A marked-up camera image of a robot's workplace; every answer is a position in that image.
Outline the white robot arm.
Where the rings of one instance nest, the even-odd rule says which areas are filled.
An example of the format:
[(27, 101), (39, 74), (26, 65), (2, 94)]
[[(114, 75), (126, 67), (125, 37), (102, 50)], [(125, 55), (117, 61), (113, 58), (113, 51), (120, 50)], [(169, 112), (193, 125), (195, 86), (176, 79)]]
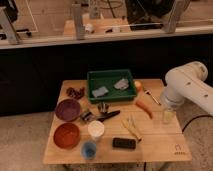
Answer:
[(213, 87), (205, 83), (207, 76), (207, 67), (199, 61), (175, 67), (166, 73), (166, 86), (160, 95), (164, 124), (172, 121), (186, 99), (213, 116)]

